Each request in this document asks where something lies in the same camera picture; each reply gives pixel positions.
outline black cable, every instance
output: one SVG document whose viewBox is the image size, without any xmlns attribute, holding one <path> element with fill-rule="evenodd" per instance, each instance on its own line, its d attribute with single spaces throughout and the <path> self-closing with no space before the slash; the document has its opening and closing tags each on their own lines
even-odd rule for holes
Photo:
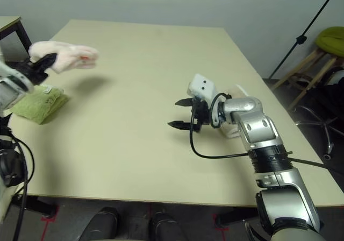
<svg viewBox="0 0 344 241">
<path fill-rule="evenodd" d="M 26 161 L 25 161 L 25 156 L 24 156 L 24 152 L 23 149 L 21 148 L 18 139 L 12 135 L 11 136 L 13 138 L 13 140 L 16 143 L 16 146 L 19 149 L 19 153 L 21 154 L 22 158 L 23 158 L 23 168 L 24 168 L 24 186 L 23 186 L 23 196 L 21 197 L 21 205 L 20 205 L 20 209 L 19 209 L 19 215 L 18 215 L 18 219 L 17 219 L 17 225 L 16 225 L 16 229 L 15 229 L 15 234 L 13 236 L 13 241 L 17 241 L 19 238 L 19 233 L 20 233 L 20 228 L 22 227 L 22 223 L 23 223 L 23 217 L 24 217 L 24 211 L 25 211 L 25 206 L 26 206 L 26 198 L 27 198 L 27 183 L 28 183 L 28 179 L 27 179 L 27 165 L 26 165 Z"/>
<path fill-rule="evenodd" d="M 328 171 L 331 171 L 333 173 L 339 174 L 344 177 L 344 172 L 340 172 L 332 167 L 325 166 L 324 164 L 313 162 L 313 161 L 308 161 L 308 160 L 303 160 L 303 159 L 294 159 L 294 158 L 289 158 L 290 161 L 297 162 L 297 163 L 303 163 L 311 166 L 316 166 L 316 167 L 321 167 L 324 169 L 327 169 Z"/>
<path fill-rule="evenodd" d="M 230 95 L 226 94 L 226 93 L 218 93 L 213 101 L 211 102 L 211 105 L 210 105 L 210 110 L 209 110 L 209 121 L 210 121 L 210 125 L 213 127 L 213 128 L 219 128 L 220 127 L 220 122 L 218 122 L 219 124 L 216 126 L 213 124 L 213 108 L 214 108 L 214 105 L 215 105 L 215 102 L 216 100 L 220 97 L 220 96 L 223 96 L 225 98 L 229 98 Z"/>
<path fill-rule="evenodd" d="M 227 158 L 235 158 L 235 157 L 242 157 L 242 156 L 247 156 L 247 153 L 239 153 L 239 154 L 232 154 L 232 155 L 225 155 L 225 156 L 205 156 L 200 153 L 198 153 L 194 147 L 194 138 L 193 138 L 193 132 L 194 132 L 194 121 L 195 121 L 195 113 L 196 113 L 196 108 L 198 101 L 194 100 L 193 101 L 193 106 L 192 106 L 192 113 L 191 113 L 191 122 L 190 122 L 190 131 L 189 131 L 189 137 L 190 137 L 190 145 L 192 148 L 192 151 L 199 157 L 204 158 L 204 159 L 227 159 Z"/>
<path fill-rule="evenodd" d="M 31 151 L 31 149 L 29 148 L 29 146 L 23 142 L 22 140 L 18 139 L 18 142 L 23 144 L 25 146 L 25 148 L 28 150 L 29 154 L 30 154 L 30 157 L 31 157 L 31 161 L 32 161 L 32 169 L 31 169 L 31 174 L 30 174 L 30 177 L 28 178 L 28 181 L 27 181 L 27 184 L 30 183 L 32 177 L 33 177 L 33 173 L 34 173 L 34 169 L 35 169 L 35 163 L 34 163 L 34 157 L 33 157 L 33 153 Z M 14 194 L 14 196 L 18 195 L 22 190 L 24 189 L 24 186 L 22 186 L 21 188 L 19 188 L 16 193 Z"/>
<path fill-rule="evenodd" d="M 267 241 L 265 238 L 259 235 L 259 233 L 255 231 L 248 222 L 245 222 L 245 229 L 250 241 L 256 241 L 255 238 L 257 238 L 259 241 Z"/>
</svg>

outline person's foot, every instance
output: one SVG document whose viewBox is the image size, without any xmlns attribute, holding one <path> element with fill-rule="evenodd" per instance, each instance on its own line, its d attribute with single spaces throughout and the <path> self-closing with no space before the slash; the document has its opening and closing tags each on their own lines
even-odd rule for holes
<svg viewBox="0 0 344 241">
<path fill-rule="evenodd" d="M 79 241 L 114 239 L 119 227 L 120 215 L 115 208 L 105 207 L 88 223 Z"/>
<path fill-rule="evenodd" d="M 189 241 L 180 225 L 168 214 L 157 212 L 149 221 L 149 241 Z"/>
</svg>

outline green towel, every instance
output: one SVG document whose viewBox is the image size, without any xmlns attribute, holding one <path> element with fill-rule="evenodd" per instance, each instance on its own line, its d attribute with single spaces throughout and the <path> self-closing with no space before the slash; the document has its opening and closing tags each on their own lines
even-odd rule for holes
<svg viewBox="0 0 344 241">
<path fill-rule="evenodd" d="M 36 86 L 34 92 L 26 94 L 11 108 L 11 111 L 18 116 L 42 124 L 48 116 L 62 107 L 68 99 L 68 96 L 59 88 Z"/>
</svg>

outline beige tabletop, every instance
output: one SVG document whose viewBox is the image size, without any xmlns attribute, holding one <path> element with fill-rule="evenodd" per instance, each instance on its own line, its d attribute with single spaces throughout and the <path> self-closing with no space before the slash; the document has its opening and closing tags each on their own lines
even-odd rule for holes
<svg viewBox="0 0 344 241">
<path fill-rule="evenodd" d="M 20 20 L 19 16 L 0 16 L 0 32 Z"/>
<path fill-rule="evenodd" d="M 320 162 L 299 129 L 224 29 L 71 20 L 53 40 L 99 50 L 95 69 L 49 72 L 47 84 L 71 100 L 45 124 L 14 116 L 14 134 L 34 151 L 36 195 L 192 204 L 255 205 L 260 189 L 248 157 L 210 160 L 193 154 L 186 98 L 194 74 L 219 91 L 240 84 L 259 98 L 291 157 Z M 244 152 L 239 138 L 210 126 L 195 136 L 202 154 Z M 315 205 L 342 205 L 328 171 L 295 164 Z"/>
</svg>

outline wooden stool leg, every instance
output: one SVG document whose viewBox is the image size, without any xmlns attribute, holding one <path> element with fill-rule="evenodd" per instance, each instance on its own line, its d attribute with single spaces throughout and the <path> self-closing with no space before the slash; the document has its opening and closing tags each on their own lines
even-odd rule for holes
<svg viewBox="0 0 344 241">
<path fill-rule="evenodd" d="M 319 56 L 306 68 L 302 71 L 303 74 L 307 73 L 309 70 L 311 70 L 320 60 L 325 56 L 326 53 L 321 52 Z"/>
<path fill-rule="evenodd" d="M 283 84 L 287 79 L 289 79 L 293 74 L 297 73 L 300 69 L 302 69 L 307 63 L 312 61 L 316 56 L 318 55 L 318 49 L 314 50 L 312 53 L 310 53 L 309 56 L 307 56 L 302 62 L 300 62 L 293 70 L 288 72 L 286 76 L 281 78 L 279 81 L 275 83 L 275 85 L 272 86 L 271 90 L 277 89 L 280 85 Z"/>
<path fill-rule="evenodd" d="M 293 108 L 297 102 L 300 101 L 300 99 L 306 95 L 307 90 L 311 89 L 313 85 L 315 85 L 322 77 L 323 75 L 334 65 L 334 63 L 337 61 L 337 57 L 331 58 L 320 70 L 320 72 L 313 78 L 313 80 L 308 84 L 308 86 L 297 96 L 297 98 L 294 99 L 294 101 L 289 105 L 288 109 Z"/>
</svg>

